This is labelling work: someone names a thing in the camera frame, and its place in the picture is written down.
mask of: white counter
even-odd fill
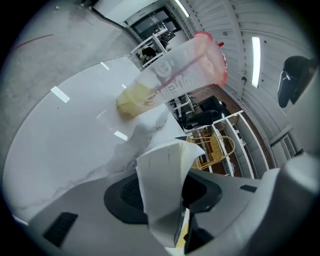
[[[8,152],[3,193],[12,213],[28,222],[74,186],[118,173],[156,144],[184,134],[160,105],[124,122],[115,99],[138,74],[126,57],[97,64],[48,93],[27,116]],[[115,136],[121,132],[128,141]]]

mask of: fluorescent light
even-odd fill
[[[115,135],[115,136],[118,136],[119,138],[121,138],[121,139],[123,139],[123,140],[125,140],[125,141],[128,140],[128,136],[125,135],[125,134],[123,134],[122,132],[120,132],[120,131],[118,131],[118,130],[114,133],[114,135]]]
[[[253,72],[252,72],[252,85],[258,88],[260,66],[261,66],[261,41],[259,37],[252,37],[253,48]]]
[[[174,0],[176,4],[181,8],[185,16],[189,17],[190,14],[187,12],[186,8],[182,5],[182,3],[179,0]]]

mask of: wooden chair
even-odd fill
[[[226,139],[226,140],[230,141],[232,150],[229,153],[227,153],[226,155],[224,155],[224,153],[220,147],[219,139],[223,139],[223,140]],[[215,134],[212,134],[211,136],[206,136],[206,137],[189,138],[189,140],[187,139],[187,141],[195,143],[197,145],[199,145],[199,144],[210,145],[210,147],[205,145],[205,150],[206,150],[206,154],[209,158],[209,161],[208,162],[201,162],[199,160],[199,158],[197,158],[197,160],[192,165],[193,168],[196,168],[199,170],[203,170],[209,166],[212,166],[218,162],[221,162],[223,159],[230,156],[235,151],[235,142],[232,140],[232,138],[230,138],[228,136],[217,137]]]

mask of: white paper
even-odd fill
[[[175,246],[182,188],[194,160],[205,154],[196,144],[174,139],[137,159],[137,176],[151,233],[165,247]]]

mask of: clear plastic cup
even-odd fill
[[[143,70],[119,95],[121,116],[134,118],[197,88],[227,81],[227,63],[220,46],[206,32],[167,52]]]

